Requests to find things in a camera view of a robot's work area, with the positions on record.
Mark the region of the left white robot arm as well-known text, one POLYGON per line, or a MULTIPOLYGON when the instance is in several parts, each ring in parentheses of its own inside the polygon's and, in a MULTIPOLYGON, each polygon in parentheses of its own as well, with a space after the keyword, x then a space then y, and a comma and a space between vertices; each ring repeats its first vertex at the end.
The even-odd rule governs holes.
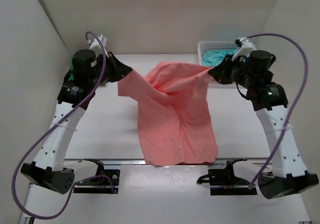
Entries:
POLYGON ((89 49, 77 51, 57 97, 51 123, 53 130, 44 138, 33 161, 24 163, 20 172, 33 184, 60 194, 66 194, 73 184, 90 177, 102 181, 101 161, 86 158, 66 166, 66 152, 80 119, 95 96, 95 86, 118 82, 131 71, 132 68, 120 62, 112 52, 103 56, 89 49))

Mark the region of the teal t-shirt in basket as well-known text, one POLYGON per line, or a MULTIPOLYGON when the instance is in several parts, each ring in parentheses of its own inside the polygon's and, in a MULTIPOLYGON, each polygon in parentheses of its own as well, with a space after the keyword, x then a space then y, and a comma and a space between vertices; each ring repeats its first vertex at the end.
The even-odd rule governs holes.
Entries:
POLYGON ((209 50, 202 57, 202 66, 215 68, 219 66, 225 56, 231 55, 231 58, 237 52, 236 49, 209 50))

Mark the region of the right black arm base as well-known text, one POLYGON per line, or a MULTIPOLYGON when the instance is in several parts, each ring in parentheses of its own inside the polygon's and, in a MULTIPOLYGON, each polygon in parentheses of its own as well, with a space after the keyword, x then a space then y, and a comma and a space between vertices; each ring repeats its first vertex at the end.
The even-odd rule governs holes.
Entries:
POLYGON ((200 176, 198 185, 209 184, 211 196, 255 196, 256 188, 248 189, 249 178, 240 178, 235 175, 234 164, 248 163, 247 159, 238 158, 228 160, 222 169, 211 168, 208 174, 200 176))

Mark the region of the aluminium table rail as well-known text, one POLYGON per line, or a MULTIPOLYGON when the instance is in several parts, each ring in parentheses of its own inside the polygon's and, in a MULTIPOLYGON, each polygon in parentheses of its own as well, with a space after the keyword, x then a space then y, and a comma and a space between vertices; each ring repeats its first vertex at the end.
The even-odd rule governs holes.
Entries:
MULTIPOLYGON (((125 158, 105 158, 105 159, 98 159, 94 158, 95 160, 99 160, 104 163, 105 166, 120 166, 120 165, 146 165, 146 162, 142 158, 138 159, 125 159, 125 158)), ((82 161, 83 158, 66 158, 64 160, 64 164, 71 164, 82 161)), ((204 165, 224 165, 227 161, 235 160, 235 158, 218 158, 215 162, 208 162, 204 165)), ((266 162, 266 158, 247 158, 248 162, 252 164, 256 164, 262 166, 266 162)))

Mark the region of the green folded t-shirt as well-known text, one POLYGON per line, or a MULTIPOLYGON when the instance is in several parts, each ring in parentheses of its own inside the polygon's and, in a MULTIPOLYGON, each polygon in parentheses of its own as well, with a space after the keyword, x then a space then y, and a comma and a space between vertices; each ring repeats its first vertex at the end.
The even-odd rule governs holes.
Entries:
MULTIPOLYGON (((71 56, 71 66, 70 66, 70 69, 69 69, 69 71, 70 71, 70 76, 68 77, 68 81, 69 82, 71 82, 71 81, 73 81, 74 80, 74 77, 73 77, 73 70, 74 70, 74 67, 73 67, 73 59, 75 58, 75 55, 73 54, 72 56, 71 56)), ((100 83, 100 87, 105 87, 107 85, 107 81, 105 80, 105 81, 103 81, 103 82, 101 82, 100 83)))

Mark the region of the white plastic basket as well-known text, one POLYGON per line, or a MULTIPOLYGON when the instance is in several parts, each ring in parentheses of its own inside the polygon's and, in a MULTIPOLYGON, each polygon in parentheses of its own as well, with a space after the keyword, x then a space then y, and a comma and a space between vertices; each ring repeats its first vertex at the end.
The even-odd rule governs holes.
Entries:
MULTIPOLYGON (((198 63, 203 64, 203 56, 208 51, 221 51, 221 50, 237 50, 239 47, 232 40, 202 40, 197 44, 198 63)), ((222 85, 217 83, 214 79, 208 84, 209 88, 214 89, 235 89, 236 84, 222 85)))

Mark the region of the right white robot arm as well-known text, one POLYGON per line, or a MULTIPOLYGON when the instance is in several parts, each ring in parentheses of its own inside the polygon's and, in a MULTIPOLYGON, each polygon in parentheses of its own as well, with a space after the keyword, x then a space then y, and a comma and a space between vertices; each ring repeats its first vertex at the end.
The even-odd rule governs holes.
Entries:
POLYGON ((258 188, 266 199, 300 194, 319 184, 315 173, 309 173, 298 151, 292 126, 289 122, 290 106, 284 88, 272 81, 269 70, 275 55, 264 50, 254 50, 249 55, 233 59, 226 55, 222 63, 208 71, 221 85, 235 83, 244 87, 241 96, 252 103, 270 150, 270 157, 262 167, 244 159, 227 162, 230 179, 249 181, 249 188, 258 188))

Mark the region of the pink t-shirt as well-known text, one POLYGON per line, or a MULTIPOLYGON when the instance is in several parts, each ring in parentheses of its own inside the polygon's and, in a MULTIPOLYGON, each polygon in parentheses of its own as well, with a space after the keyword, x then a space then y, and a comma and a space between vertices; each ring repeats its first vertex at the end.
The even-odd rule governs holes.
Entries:
POLYGON ((213 163, 218 146, 207 101, 210 68, 160 62, 147 75, 132 70, 118 96, 137 102, 137 132, 147 165, 213 163))

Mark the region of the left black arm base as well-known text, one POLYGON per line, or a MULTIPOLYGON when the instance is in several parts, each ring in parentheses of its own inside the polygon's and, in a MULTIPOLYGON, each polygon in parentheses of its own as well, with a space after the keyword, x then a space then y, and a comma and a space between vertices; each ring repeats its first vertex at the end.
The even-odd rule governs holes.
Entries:
POLYGON ((78 182, 73 193, 75 194, 118 194, 120 183, 120 169, 108 169, 102 161, 86 158, 85 161, 97 166, 94 178, 78 182))

